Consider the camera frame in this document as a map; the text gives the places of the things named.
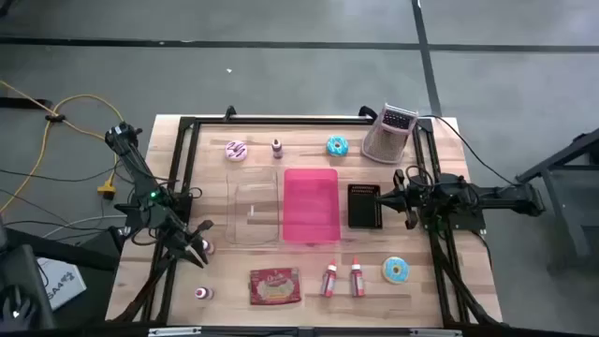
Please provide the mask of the clear plastic storage bin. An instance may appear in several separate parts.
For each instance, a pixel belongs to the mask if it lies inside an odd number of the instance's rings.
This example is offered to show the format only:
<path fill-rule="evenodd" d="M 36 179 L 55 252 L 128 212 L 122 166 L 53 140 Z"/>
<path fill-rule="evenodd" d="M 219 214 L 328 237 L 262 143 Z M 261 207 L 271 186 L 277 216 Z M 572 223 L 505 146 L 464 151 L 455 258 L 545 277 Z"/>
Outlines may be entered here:
<path fill-rule="evenodd" d="M 226 240 L 260 245 L 279 240 L 279 184 L 273 168 L 230 171 L 227 183 Z"/>

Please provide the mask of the black computer mouse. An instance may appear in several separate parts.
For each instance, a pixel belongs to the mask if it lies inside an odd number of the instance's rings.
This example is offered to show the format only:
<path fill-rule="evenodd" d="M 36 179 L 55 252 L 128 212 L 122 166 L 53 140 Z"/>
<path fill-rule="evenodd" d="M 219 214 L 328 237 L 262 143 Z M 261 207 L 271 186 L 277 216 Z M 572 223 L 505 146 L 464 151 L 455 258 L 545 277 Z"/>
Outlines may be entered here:
<path fill-rule="evenodd" d="M 37 314 L 37 305 L 19 286 L 0 290 L 0 332 L 29 330 Z"/>

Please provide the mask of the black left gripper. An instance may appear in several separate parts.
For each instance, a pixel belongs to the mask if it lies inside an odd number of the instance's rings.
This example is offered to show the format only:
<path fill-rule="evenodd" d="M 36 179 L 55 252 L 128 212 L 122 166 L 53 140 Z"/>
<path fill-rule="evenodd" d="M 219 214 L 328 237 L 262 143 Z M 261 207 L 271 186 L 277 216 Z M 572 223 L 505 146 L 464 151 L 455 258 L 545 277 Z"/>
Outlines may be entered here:
<path fill-rule="evenodd" d="M 191 230 L 179 219 L 166 219 L 160 229 L 164 235 L 164 245 L 170 251 L 181 253 L 182 259 L 203 268 L 207 264 L 207 255 L 203 249 L 202 233 L 211 229 L 213 225 L 212 220 L 204 220 L 195 230 Z"/>

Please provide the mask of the black metal table frame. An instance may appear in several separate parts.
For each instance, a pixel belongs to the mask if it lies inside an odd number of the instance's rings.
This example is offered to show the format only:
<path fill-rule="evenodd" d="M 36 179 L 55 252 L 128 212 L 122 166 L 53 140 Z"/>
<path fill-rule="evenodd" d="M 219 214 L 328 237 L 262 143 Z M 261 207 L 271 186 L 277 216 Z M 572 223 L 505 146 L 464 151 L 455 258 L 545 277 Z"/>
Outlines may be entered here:
<path fill-rule="evenodd" d="M 171 325 L 196 326 L 301 326 L 301 327 L 427 327 L 438 328 L 443 319 L 432 265 L 430 239 L 422 228 L 407 229 L 403 214 L 384 210 L 380 230 L 351 229 L 341 225 L 341 239 L 326 244 L 296 244 L 283 240 L 260 245 L 237 245 L 226 240 L 227 183 L 232 170 L 266 167 L 283 175 L 287 169 L 335 169 L 338 172 L 340 211 L 347 209 L 347 186 L 351 183 L 392 187 L 393 168 L 374 163 L 359 153 L 368 124 L 359 118 L 255 117 L 244 124 L 240 117 L 195 117 L 192 128 L 180 129 L 179 115 L 159 115 L 153 125 L 145 155 L 151 171 L 173 174 L 202 190 L 192 203 L 190 223 L 204 220 L 214 225 L 207 240 L 215 253 L 199 268 L 187 261 L 177 264 L 170 282 Z M 327 141 L 345 137 L 346 156 L 331 156 Z M 278 139 L 283 157 L 275 159 L 271 143 Z M 232 140 L 246 143 L 243 161 L 226 159 Z M 351 265 L 358 258 L 365 296 L 351 291 Z M 410 266 L 407 281 L 391 284 L 382 273 L 390 256 Z M 330 261 L 337 265 L 333 296 L 320 295 L 323 274 Z M 250 271 L 298 268 L 301 301 L 286 305 L 251 305 Z M 211 300 L 198 300 L 198 287 L 214 291 Z"/>

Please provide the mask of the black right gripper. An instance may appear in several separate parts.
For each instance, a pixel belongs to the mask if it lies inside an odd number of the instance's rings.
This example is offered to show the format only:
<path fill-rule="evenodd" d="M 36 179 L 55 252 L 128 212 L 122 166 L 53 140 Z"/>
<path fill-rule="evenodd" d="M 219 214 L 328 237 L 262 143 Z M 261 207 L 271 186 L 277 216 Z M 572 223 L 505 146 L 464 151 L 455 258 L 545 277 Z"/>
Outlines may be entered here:
<path fill-rule="evenodd" d="M 419 207 L 424 193 L 424 180 L 420 175 L 408 176 L 398 168 L 393 176 L 394 191 L 377 198 L 377 203 L 406 215 L 405 226 L 414 229 L 418 223 L 416 207 Z"/>

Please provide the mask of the red popcorn packet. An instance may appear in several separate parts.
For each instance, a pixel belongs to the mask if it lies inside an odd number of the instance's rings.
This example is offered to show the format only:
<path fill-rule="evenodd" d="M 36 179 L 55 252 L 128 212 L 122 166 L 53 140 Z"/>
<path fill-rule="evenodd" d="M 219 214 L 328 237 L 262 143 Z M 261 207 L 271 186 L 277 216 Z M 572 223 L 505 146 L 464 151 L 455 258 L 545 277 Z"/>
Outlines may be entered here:
<path fill-rule="evenodd" d="M 286 305 L 301 301 L 298 268 L 252 270 L 249 277 L 251 305 Z"/>

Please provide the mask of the pink frosted toy donut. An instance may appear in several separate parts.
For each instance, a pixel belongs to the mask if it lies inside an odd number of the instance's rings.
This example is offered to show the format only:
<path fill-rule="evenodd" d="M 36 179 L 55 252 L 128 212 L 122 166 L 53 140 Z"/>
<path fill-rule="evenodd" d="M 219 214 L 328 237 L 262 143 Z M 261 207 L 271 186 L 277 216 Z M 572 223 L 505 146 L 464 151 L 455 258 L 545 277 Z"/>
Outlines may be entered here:
<path fill-rule="evenodd" d="M 248 148 L 245 142 L 232 140 L 225 147 L 226 159 L 232 162 L 243 161 L 248 154 Z"/>

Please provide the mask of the yellow power plug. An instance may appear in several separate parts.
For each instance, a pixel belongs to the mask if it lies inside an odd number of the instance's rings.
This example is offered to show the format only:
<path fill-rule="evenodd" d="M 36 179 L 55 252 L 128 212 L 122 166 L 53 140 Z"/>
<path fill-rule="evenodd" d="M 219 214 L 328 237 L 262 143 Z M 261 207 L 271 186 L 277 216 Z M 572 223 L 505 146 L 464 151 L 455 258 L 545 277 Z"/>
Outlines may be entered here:
<path fill-rule="evenodd" d="M 113 200 L 116 194 L 116 188 L 113 184 L 114 175 L 110 175 L 109 178 L 101 185 L 96 188 L 97 194 L 106 200 Z"/>

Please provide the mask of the teal frosted toy donut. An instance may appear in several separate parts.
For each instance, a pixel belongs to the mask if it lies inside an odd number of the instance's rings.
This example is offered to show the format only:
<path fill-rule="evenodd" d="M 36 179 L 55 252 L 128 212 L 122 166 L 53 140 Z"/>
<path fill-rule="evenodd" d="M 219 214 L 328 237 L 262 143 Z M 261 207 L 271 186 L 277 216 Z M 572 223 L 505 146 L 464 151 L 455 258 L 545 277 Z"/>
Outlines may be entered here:
<path fill-rule="evenodd" d="M 327 141 L 326 148 L 331 156 L 346 156 L 349 151 L 349 143 L 345 137 L 331 136 Z"/>

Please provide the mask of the silver metal bracket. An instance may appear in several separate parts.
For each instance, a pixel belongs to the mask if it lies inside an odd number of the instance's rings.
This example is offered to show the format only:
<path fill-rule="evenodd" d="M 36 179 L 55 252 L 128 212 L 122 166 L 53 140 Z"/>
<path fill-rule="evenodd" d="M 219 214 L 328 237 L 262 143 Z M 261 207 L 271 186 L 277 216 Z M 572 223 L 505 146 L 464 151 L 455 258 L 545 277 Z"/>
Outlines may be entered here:
<path fill-rule="evenodd" d="M 200 335 L 201 327 L 168 327 L 149 329 L 147 337 L 190 337 Z"/>
<path fill-rule="evenodd" d="M 410 329 L 410 337 L 463 337 L 460 330 Z"/>

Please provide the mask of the red food colouring bottle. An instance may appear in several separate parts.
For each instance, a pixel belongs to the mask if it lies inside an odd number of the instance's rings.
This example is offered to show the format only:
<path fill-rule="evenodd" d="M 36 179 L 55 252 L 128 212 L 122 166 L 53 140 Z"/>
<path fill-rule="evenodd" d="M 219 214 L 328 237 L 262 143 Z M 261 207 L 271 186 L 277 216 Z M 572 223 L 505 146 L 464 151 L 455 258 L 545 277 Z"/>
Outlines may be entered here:
<path fill-rule="evenodd" d="M 336 261 L 332 259 L 327 265 L 327 268 L 323 274 L 323 281 L 320 289 L 320 295 L 326 298 L 333 296 L 335 282 L 337 278 L 337 265 Z"/>
<path fill-rule="evenodd" d="M 352 260 L 350 276 L 352 296 L 356 298 L 364 297 L 365 287 L 363 273 L 361 265 L 359 264 L 358 258 L 356 256 L 354 256 Z"/>

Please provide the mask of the white cardboard box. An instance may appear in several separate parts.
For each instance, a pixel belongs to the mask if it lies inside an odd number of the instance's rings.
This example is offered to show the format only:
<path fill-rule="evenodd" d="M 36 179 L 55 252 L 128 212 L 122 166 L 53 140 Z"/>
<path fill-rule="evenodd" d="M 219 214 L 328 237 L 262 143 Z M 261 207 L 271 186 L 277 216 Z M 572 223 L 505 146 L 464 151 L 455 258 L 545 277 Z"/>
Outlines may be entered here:
<path fill-rule="evenodd" d="M 58 310 L 87 289 L 76 265 L 45 257 L 39 257 L 37 263 L 41 269 L 42 283 L 53 311 Z"/>

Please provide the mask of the blue frosted tan donut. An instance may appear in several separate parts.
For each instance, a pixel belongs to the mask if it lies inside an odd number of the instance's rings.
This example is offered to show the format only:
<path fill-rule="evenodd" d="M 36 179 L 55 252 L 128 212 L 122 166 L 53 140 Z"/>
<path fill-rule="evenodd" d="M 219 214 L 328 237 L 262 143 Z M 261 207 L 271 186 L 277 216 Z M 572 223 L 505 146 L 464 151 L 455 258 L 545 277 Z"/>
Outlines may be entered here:
<path fill-rule="evenodd" d="M 407 281 L 410 266 L 404 259 L 398 256 L 390 256 L 383 262 L 382 273 L 389 283 L 397 285 Z"/>

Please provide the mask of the dark grey metal cart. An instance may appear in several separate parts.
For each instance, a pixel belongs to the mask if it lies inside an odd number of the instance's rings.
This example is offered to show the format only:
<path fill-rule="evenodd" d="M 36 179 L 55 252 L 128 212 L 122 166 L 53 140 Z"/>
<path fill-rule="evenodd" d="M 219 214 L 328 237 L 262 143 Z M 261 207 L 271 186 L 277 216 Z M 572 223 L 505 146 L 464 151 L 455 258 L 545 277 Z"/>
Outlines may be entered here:
<path fill-rule="evenodd" d="M 599 128 L 516 176 L 543 180 L 557 220 L 572 241 L 575 261 L 599 262 Z"/>

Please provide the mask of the black slotted plastic basket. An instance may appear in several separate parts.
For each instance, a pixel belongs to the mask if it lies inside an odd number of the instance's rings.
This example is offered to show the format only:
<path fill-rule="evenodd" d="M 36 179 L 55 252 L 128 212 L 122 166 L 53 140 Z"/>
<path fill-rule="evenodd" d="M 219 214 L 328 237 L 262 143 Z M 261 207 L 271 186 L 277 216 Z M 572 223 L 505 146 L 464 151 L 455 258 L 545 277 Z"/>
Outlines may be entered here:
<path fill-rule="evenodd" d="M 380 186 L 349 184 L 347 186 L 348 226 L 357 229 L 382 229 L 382 207 L 377 202 Z"/>

